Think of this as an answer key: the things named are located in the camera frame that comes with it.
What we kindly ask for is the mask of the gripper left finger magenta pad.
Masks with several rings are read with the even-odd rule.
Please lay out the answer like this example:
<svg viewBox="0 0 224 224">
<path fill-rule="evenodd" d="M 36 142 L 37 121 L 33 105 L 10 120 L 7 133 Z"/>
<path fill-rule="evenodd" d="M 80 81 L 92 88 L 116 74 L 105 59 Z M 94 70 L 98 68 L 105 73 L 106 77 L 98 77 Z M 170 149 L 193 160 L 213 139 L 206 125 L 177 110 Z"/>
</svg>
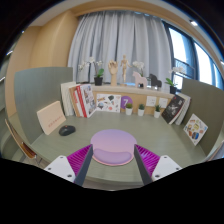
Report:
<svg viewBox="0 0 224 224">
<path fill-rule="evenodd" d="M 93 146 L 87 145 L 69 156 L 58 156 L 45 168 L 45 171 L 82 186 L 92 155 Z"/>
</svg>

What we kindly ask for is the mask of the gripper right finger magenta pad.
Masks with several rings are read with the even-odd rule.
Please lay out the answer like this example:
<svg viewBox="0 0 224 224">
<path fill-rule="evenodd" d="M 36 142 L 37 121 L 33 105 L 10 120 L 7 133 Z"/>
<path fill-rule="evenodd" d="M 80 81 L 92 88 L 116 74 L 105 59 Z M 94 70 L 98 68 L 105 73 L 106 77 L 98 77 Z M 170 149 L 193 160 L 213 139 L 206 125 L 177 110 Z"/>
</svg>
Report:
<svg viewBox="0 0 224 224">
<path fill-rule="evenodd" d="M 168 155 L 158 156 L 140 145 L 134 146 L 134 156 L 144 185 L 181 170 Z"/>
</svg>

